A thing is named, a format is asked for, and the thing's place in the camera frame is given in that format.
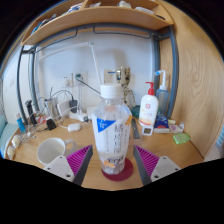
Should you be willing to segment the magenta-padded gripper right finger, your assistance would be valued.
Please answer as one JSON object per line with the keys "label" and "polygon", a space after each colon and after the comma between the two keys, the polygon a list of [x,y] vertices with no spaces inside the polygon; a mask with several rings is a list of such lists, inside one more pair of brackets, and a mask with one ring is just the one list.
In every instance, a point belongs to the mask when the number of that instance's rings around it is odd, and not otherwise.
{"label": "magenta-padded gripper right finger", "polygon": [[139,146],[133,148],[133,155],[143,185],[148,185],[180,170],[180,167],[167,156],[158,157]]}

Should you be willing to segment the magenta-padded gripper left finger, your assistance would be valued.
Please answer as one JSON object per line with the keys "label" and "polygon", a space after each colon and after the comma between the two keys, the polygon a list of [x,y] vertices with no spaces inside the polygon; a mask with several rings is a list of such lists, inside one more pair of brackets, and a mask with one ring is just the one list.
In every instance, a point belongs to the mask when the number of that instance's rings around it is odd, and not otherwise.
{"label": "magenta-padded gripper left finger", "polygon": [[89,145],[67,157],[58,156],[44,170],[81,186],[92,155],[93,149]]}

